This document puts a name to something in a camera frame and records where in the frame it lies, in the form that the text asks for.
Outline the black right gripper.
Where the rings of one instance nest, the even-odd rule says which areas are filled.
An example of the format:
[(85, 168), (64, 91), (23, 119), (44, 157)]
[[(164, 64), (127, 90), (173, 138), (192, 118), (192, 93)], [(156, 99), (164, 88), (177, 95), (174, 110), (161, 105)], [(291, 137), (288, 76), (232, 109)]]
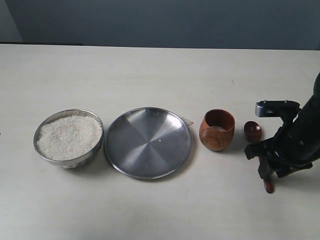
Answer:
[(281, 109), (283, 125), (272, 139), (248, 144), (248, 160), (259, 159), (258, 174), (265, 188), (274, 188), (272, 174), (279, 178), (313, 167), (320, 158), (320, 99), (312, 96), (299, 109)]

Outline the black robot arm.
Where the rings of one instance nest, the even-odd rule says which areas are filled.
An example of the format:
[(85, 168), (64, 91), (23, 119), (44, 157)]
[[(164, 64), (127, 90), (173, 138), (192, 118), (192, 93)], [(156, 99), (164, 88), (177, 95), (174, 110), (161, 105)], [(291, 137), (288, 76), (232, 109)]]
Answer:
[(303, 107), (290, 100), (262, 100), (255, 105), (255, 115), (283, 121), (275, 135), (265, 140), (256, 122), (248, 121), (243, 128), (250, 141), (244, 149), (246, 158), (259, 159), (258, 174), (265, 190), (272, 194), (273, 173), (284, 178), (312, 168), (320, 158), (320, 79), (315, 79), (313, 94)]

